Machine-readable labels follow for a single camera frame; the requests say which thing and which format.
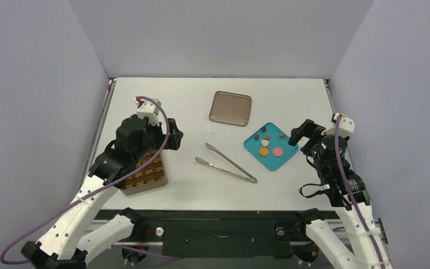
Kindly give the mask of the gold cookie tin box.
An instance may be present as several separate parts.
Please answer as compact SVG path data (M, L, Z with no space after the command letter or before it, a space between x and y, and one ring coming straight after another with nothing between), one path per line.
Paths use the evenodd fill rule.
M162 153L141 171L133 174L120 189L126 196L164 187L168 183Z

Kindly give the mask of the metal tongs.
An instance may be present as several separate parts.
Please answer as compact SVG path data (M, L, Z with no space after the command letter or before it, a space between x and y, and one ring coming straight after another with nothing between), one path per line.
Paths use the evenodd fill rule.
M200 165L204 165L208 168L216 170L220 173L226 174L230 177L239 179L241 181L258 184L258 179L248 172L245 168L243 168L240 164L232 160L229 156L223 153L221 150L211 145L210 143L205 143L205 147L207 150L212 152L214 157L213 162L211 159L207 160L200 156L195 156L194 161Z

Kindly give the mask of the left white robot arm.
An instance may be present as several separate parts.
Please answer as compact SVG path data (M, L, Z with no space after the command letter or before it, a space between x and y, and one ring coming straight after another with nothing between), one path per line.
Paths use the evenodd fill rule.
M178 150L183 132L167 118L167 132L149 116L132 115L116 129L115 139L96 157L71 204L55 216L56 222L37 241L28 241L21 254L34 268L86 268L87 264L120 239L144 236L142 216L125 208L114 221L85 235L103 205L128 177L154 161L162 150Z

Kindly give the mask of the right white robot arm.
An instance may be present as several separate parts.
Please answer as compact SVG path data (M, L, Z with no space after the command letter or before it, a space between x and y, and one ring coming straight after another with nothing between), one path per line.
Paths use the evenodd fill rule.
M295 146L302 138L307 139L301 152L320 180L316 195L328 197L351 247L344 245L316 208L297 214L300 220L293 224L294 234L300 239L309 238L334 268L392 268L366 185L345 157L354 121L341 113L334 114L331 121L333 127L327 129L305 120L291 130L288 143Z

